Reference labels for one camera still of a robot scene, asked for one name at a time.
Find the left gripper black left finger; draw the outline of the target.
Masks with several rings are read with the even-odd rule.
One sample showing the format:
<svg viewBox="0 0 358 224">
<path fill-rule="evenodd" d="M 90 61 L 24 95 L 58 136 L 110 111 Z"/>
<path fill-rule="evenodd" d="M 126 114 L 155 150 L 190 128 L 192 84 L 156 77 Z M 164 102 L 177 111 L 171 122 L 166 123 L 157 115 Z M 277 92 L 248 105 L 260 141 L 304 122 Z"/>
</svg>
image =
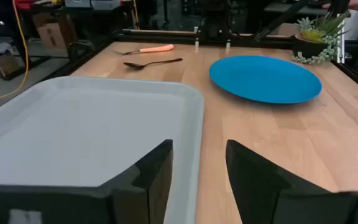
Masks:
<svg viewBox="0 0 358 224">
<path fill-rule="evenodd" d="M 163 224 L 172 172 L 166 139 L 97 187 L 0 185 L 0 224 Z"/>
</svg>

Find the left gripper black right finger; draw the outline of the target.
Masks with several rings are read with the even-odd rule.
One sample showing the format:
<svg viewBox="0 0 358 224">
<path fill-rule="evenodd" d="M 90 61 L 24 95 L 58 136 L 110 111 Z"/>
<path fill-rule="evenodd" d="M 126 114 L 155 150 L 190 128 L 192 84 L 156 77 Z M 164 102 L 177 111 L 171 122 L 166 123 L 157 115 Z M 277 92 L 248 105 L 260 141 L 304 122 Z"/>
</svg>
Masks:
<svg viewBox="0 0 358 224">
<path fill-rule="evenodd" d="M 243 224 L 358 224 L 358 192 L 330 192 L 235 140 L 226 167 Z"/>
</svg>

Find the blue plate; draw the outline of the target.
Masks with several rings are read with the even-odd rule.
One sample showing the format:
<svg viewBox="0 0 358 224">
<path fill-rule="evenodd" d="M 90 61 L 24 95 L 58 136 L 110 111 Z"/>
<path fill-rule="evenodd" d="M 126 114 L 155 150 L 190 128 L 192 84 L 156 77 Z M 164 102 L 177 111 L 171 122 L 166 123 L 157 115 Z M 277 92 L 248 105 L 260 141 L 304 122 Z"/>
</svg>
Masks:
<svg viewBox="0 0 358 224">
<path fill-rule="evenodd" d="M 209 77 L 233 95 L 263 103 L 304 103 L 323 89 L 320 79 L 306 68 L 260 55 L 219 59 L 210 66 Z"/>
</svg>

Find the black spoon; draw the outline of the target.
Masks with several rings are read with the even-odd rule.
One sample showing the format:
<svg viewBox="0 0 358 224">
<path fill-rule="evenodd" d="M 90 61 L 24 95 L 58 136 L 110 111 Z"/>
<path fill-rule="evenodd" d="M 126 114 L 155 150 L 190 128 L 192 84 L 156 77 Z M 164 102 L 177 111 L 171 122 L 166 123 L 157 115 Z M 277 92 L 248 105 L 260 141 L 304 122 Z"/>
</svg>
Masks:
<svg viewBox="0 0 358 224">
<path fill-rule="evenodd" d="M 131 69 L 134 70 L 142 70 L 145 67 L 149 66 L 149 65 L 156 65 L 156 64 L 161 64 L 161 63 L 173 63 L 173 62 L 180 62 L 182 61 L 182 58 L 175 58 L 175 59 L 171 59 L 171 60 L 164 60 L 164 61 L 158 61 L 158 62 L 150 62 L 150 63 L 146 63 L 145 65 L 140 65 L 140 64 L 136 64 L 136 63 L 130 63 L 130 62 L 124 62 L 123 64 Z"/>
</svg>

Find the fork with orange handle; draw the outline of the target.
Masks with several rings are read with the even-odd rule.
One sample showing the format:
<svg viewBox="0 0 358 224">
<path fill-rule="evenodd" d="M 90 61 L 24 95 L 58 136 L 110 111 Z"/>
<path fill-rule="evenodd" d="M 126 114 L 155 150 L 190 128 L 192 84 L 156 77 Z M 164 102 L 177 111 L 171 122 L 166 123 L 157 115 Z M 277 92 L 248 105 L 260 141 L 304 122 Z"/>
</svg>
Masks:
<svg viewBox="0 0 358 224">
<path fill-rule="evenodd" d="M 165 51 L 173 50 L 174 47 L 175 46 L 173 44 L 168 44 L 168 45 L 164 45 L 164 46 L 160 46 L 160 47 L 144 48 L 144 49 L 139 49 L 139 50 L 135 50 L 135 51 L 131 51 L 131 52 L 116 52 L 116 51 L 114 51 L 114 53 L 117 53 L 119 55 L 130 55 L 130 54 L 165 52 Z"/>
</svg>

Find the white plastic tray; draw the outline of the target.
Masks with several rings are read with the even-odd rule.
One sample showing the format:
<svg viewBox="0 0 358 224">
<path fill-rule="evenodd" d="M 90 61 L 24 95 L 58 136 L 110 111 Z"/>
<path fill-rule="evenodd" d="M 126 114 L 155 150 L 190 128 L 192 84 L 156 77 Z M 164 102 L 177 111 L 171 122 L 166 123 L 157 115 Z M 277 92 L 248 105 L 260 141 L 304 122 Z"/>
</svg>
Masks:
<svg viewBox="0 0 358 224">
<path fill-rule="evenodd" d="M 164 224 L 195 224 L 204 98 L 192 86 L 53 78 L 0 106 L 0 185 L 95 187 L 173 142 Z"/>
</svg>

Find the small brown box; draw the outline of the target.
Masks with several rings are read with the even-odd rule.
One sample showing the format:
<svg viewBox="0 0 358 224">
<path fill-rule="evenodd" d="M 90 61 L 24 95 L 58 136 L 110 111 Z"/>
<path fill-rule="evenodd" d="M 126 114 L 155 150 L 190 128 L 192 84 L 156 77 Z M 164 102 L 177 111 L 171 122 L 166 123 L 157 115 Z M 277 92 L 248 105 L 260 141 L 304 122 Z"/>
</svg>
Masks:
<svg viewBox="0 0 358 224">
<path fill-rule="evenodd" d="M 11 80 L 21 67 L 9 50 L 0 53 L 0 79 Z"/>
</svg>

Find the succulent plant in black pot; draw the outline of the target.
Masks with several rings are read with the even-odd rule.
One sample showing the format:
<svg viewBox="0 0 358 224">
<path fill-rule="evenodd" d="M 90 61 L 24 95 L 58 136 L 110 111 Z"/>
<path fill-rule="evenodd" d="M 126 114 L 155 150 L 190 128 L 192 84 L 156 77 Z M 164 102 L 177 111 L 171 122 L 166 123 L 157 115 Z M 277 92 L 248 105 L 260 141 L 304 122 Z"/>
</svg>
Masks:
<svg viewBox="0 0 358 224">
<path fill-rule="evenodd" d="M 297 20 L 298 32 L 293 43 L 293 59 L 298 63 L 319 64 L 344 59 L 344 34 L 349 11 L 334 15 Z"/>
</svg>

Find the cardboard box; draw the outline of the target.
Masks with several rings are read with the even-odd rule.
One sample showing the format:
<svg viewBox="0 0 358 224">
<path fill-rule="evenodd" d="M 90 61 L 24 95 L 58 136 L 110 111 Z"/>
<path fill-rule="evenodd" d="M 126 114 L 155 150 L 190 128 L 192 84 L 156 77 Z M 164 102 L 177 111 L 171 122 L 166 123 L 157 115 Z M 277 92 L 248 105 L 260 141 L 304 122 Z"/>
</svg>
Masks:
<svg viewBox="0 0 358 224">
<path fill-rule="evenodd" d="M 47 48 L 67 49 L 78 40 L 75 27 L 67 14 L 40 13 L 33 16 L 33 21 L 41 42 Z"/>
</svg>

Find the black diagonal frame strut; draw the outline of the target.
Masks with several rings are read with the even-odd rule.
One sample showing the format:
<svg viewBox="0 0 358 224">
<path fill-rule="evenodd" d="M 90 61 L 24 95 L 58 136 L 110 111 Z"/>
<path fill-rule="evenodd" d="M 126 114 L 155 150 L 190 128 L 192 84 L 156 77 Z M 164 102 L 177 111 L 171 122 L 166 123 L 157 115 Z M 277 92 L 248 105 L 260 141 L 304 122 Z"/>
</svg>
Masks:
<svg viewBox="0 0 358 224">
<path fill-rule="evenodd" d="M 309 2 L 309 0 L 299 0 L 297 3 L 293 4 L 281 16 L 279 16 L 275 21 L 271 22 L 267 27 L 263 28 L 260 32 L 255 34 L 254 40 L 257 42 L 261 41 L 264 37 L 269 35 L 277 27 L 279 27 L 283 22 L 285 22 L 287 19 L 291 18 L 301 8 L 306 6 L 308 2 Z"/>
</svg>

